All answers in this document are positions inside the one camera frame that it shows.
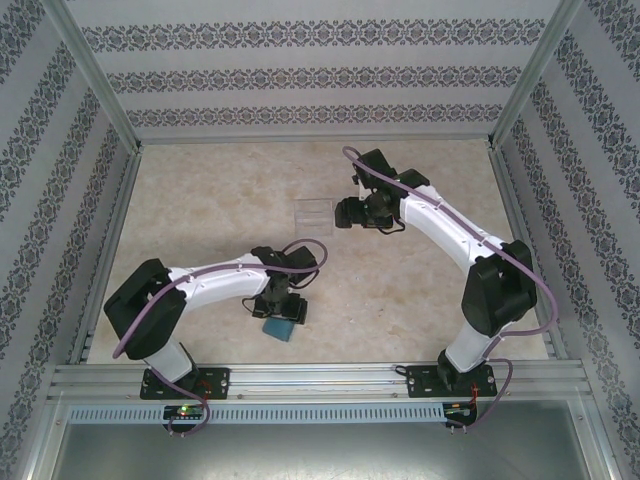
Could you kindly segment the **aluminium frame post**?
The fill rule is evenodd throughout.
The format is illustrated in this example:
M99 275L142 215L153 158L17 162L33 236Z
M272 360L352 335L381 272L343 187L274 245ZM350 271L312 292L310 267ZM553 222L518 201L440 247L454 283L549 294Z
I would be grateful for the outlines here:
M40 2L120 139L129 152L137 152L140 140L66 1L40 0Z
M488 136L492 149L501 145L509 134L582 3L583 0L559 0L495 127Z

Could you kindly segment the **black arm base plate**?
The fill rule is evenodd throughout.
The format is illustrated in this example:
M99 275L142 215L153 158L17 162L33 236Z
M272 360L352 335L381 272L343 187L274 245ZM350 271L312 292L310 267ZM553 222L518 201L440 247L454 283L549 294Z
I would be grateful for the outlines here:
M467 373L453 370L449 376L451 387L441 378L437 365L407 366L406 385L410 398L466 398L477 394L480 398L493 398L498 390L490 365L481 364Z
M228 368L201 367L176 382L176 385L206 400L225 400L230 384ZM144 371L140 387L143 400L182 400L189 396L162 382L150 369Z

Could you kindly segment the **long aluminium mounting rail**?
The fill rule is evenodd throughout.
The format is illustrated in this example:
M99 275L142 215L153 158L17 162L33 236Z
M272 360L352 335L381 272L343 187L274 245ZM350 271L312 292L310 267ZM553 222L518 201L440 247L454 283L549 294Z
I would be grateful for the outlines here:
M581 362L575 360L492 363L497 387L509 381L506 400L573 400L592 395ZM227 401L274 403L391 401L408 397L406 379L387 363L231 365ZM46 393L48 401L68 403L138 402L142 365L58 366Z

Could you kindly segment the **grey sheet metal panel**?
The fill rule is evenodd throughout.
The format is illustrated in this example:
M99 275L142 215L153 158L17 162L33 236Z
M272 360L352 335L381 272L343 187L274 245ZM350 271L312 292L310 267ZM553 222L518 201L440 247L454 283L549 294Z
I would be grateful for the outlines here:
M500 405L478 429L434 423L71 425L54 480L590 480L568 409Z

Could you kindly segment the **blue leather card holder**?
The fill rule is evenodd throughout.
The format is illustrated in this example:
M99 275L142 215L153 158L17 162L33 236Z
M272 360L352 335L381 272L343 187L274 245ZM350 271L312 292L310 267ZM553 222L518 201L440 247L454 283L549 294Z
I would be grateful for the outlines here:
M262 332L278 341L289 342L296 324L287 319L268 317L262 326Z

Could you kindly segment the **aluminium table end rail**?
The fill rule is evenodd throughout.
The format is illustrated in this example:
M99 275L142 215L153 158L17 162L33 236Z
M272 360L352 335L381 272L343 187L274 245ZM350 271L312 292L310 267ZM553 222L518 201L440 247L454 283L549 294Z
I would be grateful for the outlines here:
M244 136L201 136L201 137L157 137L143 138L140 144L180 145L180 144L252 144L252 143L302 143L302 142L383 142L383 141L466 141L483 140L489 142L489 134L480 133L414 133L414 134L314 134L314 135L244 135Z

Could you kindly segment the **aluminium table side rail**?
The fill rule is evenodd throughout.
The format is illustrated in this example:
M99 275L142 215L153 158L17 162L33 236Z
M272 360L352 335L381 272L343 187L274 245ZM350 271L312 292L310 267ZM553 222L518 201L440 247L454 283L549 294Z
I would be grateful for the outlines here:
M97 257L96 269L90 277L89 290L82 303L79 322L72 337L71 349L65 360L66 364L75 365L82 362L87 337L99 319L143 152L144 147L139 146L128 161L118 184L117 196L109 210L110 216L101 244L102 248Z
M525 218L521 212L516 191L509 176L503 156L499 150L489 146L488 157L495 175L511 232L515 238L522 240L529 246L534 272L542 278L543 275L538 266L534 245L526 228ZM537 292L538 303L535 307L535 313L538 323L543 326L551 319L551 303L548 296L540 288L537 288ZM542 333L542 337L545 345L547 346L548 356L550 358L557 360L569 359L557 324L554 324Z

